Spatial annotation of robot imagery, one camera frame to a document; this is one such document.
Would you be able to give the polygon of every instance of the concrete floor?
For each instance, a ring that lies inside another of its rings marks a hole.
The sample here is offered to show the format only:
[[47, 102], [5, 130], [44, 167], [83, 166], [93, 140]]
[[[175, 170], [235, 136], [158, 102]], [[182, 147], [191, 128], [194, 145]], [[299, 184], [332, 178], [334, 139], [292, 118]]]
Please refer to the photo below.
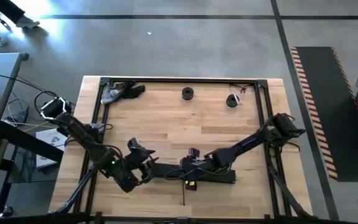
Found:
[[[269, 0], [85, 1], [15, 0], [29, 15], [199, 14], [273, 15]], [[358, 15], [358, 1], [277, 0], [281, 15]], [[0, 52], [27, 52], [20, 76], [76, 101], [83, 75], [282, 78], [296, 125], [303, 126], [274, 20], [41, 19], [38, 29], [8, 31]], [[358, 21], [283, 21], [290, 46], [336, 49], [356, 90]], [[15, 93], [32, 102], [36, 90], [17, 83]], [[313, 212], [328, 218], [307, 137], [301, 158]], [[330, 183], [341, 220], [358, 222], [358, 183]], [[22, 197], [23, 192], [36, 192]], [[8, 204], [17, 216], [47, 212], [53, 182], [17, 184]]]

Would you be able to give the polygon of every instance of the white paper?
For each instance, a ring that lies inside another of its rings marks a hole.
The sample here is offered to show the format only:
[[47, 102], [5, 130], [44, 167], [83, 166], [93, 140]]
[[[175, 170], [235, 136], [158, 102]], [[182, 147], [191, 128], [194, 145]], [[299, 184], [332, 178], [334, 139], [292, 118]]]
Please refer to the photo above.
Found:
[[[35, 137], [50, 144], [51, 146], [55, 146], [62, 151], [65, 150], [65, 141], [67, 137], [60, 134], [56, 129], [36, 132]], [[39, 155], [36, 156], [36, 161], [37, 168], [46, 167], [57, 163]]]

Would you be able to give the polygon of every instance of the wooden tabletop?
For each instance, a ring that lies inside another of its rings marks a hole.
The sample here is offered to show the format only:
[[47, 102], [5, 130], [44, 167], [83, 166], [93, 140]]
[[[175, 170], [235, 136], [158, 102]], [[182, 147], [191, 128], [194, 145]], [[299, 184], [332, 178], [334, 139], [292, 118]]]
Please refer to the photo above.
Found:
[[[100, 77], [84, 77], [75, 108], [75, 117], [90, 123]], [[281, 79], [267, 79], [273, 113], [288, 113], [287, 96]], [[254, 133], [259, 126], [254, 90], [240, 94], [228, 84], [144, 83], [140, 97], [120, 100], [110, 107], [105, 144], [113, 144], [127, 154], [126, 146], [135, 137], [147, 149], [156, 150], [158, 162], [178, 164], [189, 147], [200, 149], [201, 156], [219, 147], [228, 147]], [[181, 90], [192, 87], [190, 101], [181, 98]], [[226, 105], [228, 94], [240, 96], [240, 105]], [[103, 106], [99, 114], [102, 118]], [[55, 211], [69, 198], [78, 184], [85, 150], [77, 143], [65, 149], [50, 211]], [[198, 182], [197, 191], [185, 190], [181, 180], [154, 178], [148, 184], [123, 192], [112, 178], [98, 174], [92, 213], [117, 217], [193, 217], [193, 218], [263, 218], [273, 215], [263, 147], [241, 155], [233, 164], [235, 184]], [[303, 208], [311, 205], [298, 149], [283, 148], [282, 161], [287, 186]], [[283, 213], [281, 193], [280, 211]], [[85, 209], [85, 199], [81, 210]]]

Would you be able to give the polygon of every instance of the orange and black striped tape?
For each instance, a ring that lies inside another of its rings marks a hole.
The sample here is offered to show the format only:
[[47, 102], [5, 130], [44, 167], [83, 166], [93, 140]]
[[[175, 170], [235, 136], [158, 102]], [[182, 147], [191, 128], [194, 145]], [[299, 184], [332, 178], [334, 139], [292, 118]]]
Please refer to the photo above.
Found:
[[341, 65], [341, 62], [340, 62], [339, 59], [338, 59], [338, 56], [336, 55], [335, 49], [334, 49], [333, 47], [331, 47], [331, 49], [333, 50], [333, 54], [334, 54], [334, 57], [335, 57], [335, 59], [336, 59], [336, 62], [338, 63], [338, 67], [339, 67], [339, 69], [341, 70], [341, 73], [342, 73], [342, 75], [343, 75], [343, 78], [345, 79], [347, 88], [349, 89], [349, 92], [351, 93], [353, 102], [354, 102], [354, 104], [355, 104], [355, 106], [356, 106], [356, 109], [357, 109], [357, 111], [358, 111], [358, 104], [357, 104], [356, 98], [355, 98], [354, 95], [353, 95], [352, 87], [351, 87], [350, 84], [349, 84], [349, 80], [347, 79], [347, 75], [346, 75], [345, 71], [343, 70], [343, 67], [342, 67], [342, 65]]
[[323, 158], [328, 171], [328, 176], [334, 180], [337, 180], [338, 174], [336, 172], [334, 160], [331, 157], [331, 152], [329, 150], [327, 139], [323, 131], [323, 126], [321, 125], [318, 116], [317, 107], [314, 103], [313, 95], [310, 91], [310, 87], [308, 84], [308, 79], [306, 77], [305, 71], [303, 70], [302, 62], [300, 60], [296, 47], [291, 48], [291, 54], [293, 62], [295, 64], [296, 72], [298, 74], [299, 82], [302, 87], [303, 96], [305, 97], [306, 105], [308, 107], [309, 115], [314, 126], [314, 133], [317, 137], [321, 153], [323, 154]]

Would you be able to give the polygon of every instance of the black floor mat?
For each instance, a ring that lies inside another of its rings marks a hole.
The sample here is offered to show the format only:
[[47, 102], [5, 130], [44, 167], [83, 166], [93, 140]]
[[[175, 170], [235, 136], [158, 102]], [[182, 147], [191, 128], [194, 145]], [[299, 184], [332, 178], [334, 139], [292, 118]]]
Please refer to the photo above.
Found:
[[330, 47], [293, 47], [293, 61], [328, 175], [358, 182], [358, 109]]

